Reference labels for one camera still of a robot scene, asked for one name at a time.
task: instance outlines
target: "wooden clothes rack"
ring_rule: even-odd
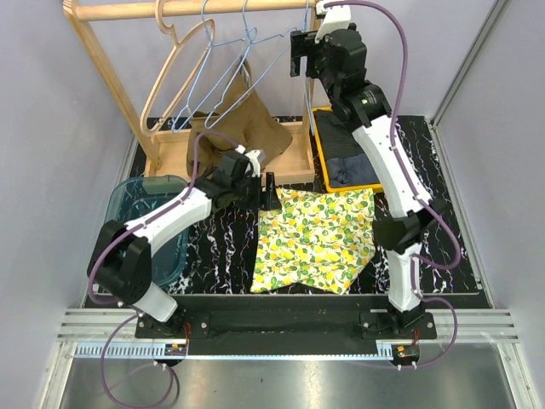
[[[167,0],[166,3],[161,3],[163,3],[161,4],[162,16],[174,17],[201,14],[203,0]],[[240,13],[242,12],[243,4],[244,0],[209,0],[204,13]],[[315,0],[309,0],[309,7],[311,9],[313,9],[314,4]],[[91,21],[155,18],[156,6],[155,2],[95,6],[80,5],[78,0],[64,0],[63,2],[66,18],[72,24],[89,57],[112,93],[121,113],[125,116],[129,127],[146,153],[147,162],[144,175],[177,175],[189,180],[186,172],[189,130],[173,133],[154,128],[150,134],[147,128],[141,128],[141,118],[136,113],[125,88],[121,84],[116,71],[90,25]],[[306,6],[307,0],[249,0],[246,11],[304,9]],[[319,22],[316,19],[314,11],[312,11],[311,25],[313,29],[319,27]],[[314,81],[312,80],[311,104],[313,91]],[[275,158],[267,166],[267,171],[274,172],[278,184],[314,180],[313,154],[310,147],[309,135],[310,118],[306,106],[303,112],[302,122],[284,124],[292,134],[293,142],[282,155]]]

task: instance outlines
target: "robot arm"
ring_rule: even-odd
[[[248,209],[279,209],[272,173],[267,173],[265,191],[261,189],[262,160],[262,151],[244,153],[244,148],[238,147],[225,154],[210,178],[197,179],[194,187],[187,187],[152,213],[124,225],[107,222],[97,239],[89,276],[99,256],[117,237],[134,232],[106,256],[90,278],[124,304],[177,329],[183,312],[172,297],[152,282],[152,256],[179,232],[231,203]]]
[[[301,57],[307,57],[307,77],[320,80],[333,113],[353,133],[384,188],[391,217],[375,222],[373,228],[377,242],[387,251],[389,325],[402,332],[424,314],[413,289],[411,264],[418,263],[412,255],[420,253],[422,232],[434,219],[421,202],[438,213],[444,210],[445,203],[432,200],[397,133],[390,136],[392,110],[381,88],[365,78],[367,48],[356,25],[350,22],[349,6],[326,9],[326,3],[317,4],[317,16],[324,19],[317,32],[291,33],[291,76],[299,75]],[[419,289],[419,278],[415,280]]]

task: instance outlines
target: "black marble surface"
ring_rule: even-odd
[[[282,117],[280,122],[301,120],[299,117]],[[167,121],[164,128],[169,128]],[[439,271],[421,266],[422,289],[427,292],[474,293],[477,285],[463,245],[460,228],[456,221],[439,158],[433,145],[424,117],[399,117],[400,139],[422,184],[434,198],[447,202],[444,219],[462,245],[462,262],[451,271]],[[314,183],[294,184],[284,187],[324,193],[321,165],[316,147],[314,151],[316,178]],[[131,176],[144,171],[146,156],[141,148],[135,156]],[[376,218],[387,215],[387,201],[382,193],[375,196]],[[190,228],[186,267],[180,279],[168,289],[170,294],[215,293],[244,294],[250,292],[257,251],[257,214],[233,207],[221,210]],[[447,263],[453,255],[453,245],[446,233],[433,226],[425,234],[422,254],[435,262]],[[376,245],[376,254],[350,287],[349,293],[383,293],[389,287],[388,265],[384,249]],[[274,291],[277,293],[322,293],[304,285],[291,285]]]

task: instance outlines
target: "white wall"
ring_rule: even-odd
[[[111,0],[88,0],[87,3],[99,2],[111,3]],[[410,65],[403,113],[431,116],[449,88],[494,1],[377,0],[377,3],[391,9],[399,18],[409,41]],[[299,26],[303,15],[303,10],[248,13],[248,21],[250,27],[258,27],[259,39]],[[240,14],[212,17],[216,20],[218,41],[243,36]],[[354,6],[353,20],[358,23],[368,47],[369,79],[385,89],[393,104],[401,70],[401,45],[397,31],[386,17],[375,10]],[[183,36],[189,27],[200,21],[200,16],[180,17],[174,21],[179,27],[180,36]],[[112,64],[118,69],[136,110],[140,112],[170,51],[169,37],[158,30],[154,19],[97,22],[94,28],[111,56]],[[190,66],[194,65],[199,50],[204,49],[204,40],[205,35],[199,35],[190,42],[187,50],[182,51],[179,64],[165,84],[165,92],[158,99],[158,109],[153,110],[152,114],[160,115],[171,101],[180,82],[187,77]],[[279,38],[255,46],[249,57],[255,74],[261,75],[288,43],[287,38]],[[239,44],[215,50],[206,69],[206,79],[199,82],[196,88],[198,98],[195,102],[202,100],[211,84],[215,84],[239,52]],[[289,74],[288,51],[258,86],[260,96],[272,114],[293,115],[302,112],[302,81],[291,79]],[[317,88],[315,106],[329,105],[321,87]],[[210,103],[204,106],[207,111],[214,106],[212,101],[218,101],[218,95],[213,96]]]
[[[492,295],[545,403],[545,3],[511,2],[439,125]]]
[[[60,1],[5,3],[0,31],[0,401],[28,409],[130,135]]]

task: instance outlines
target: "lemon pattern cloth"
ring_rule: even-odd
[[[251,292],[302,283],[343,294],[375,255],[373,191],[277,191],[282,210],[259,214]]]

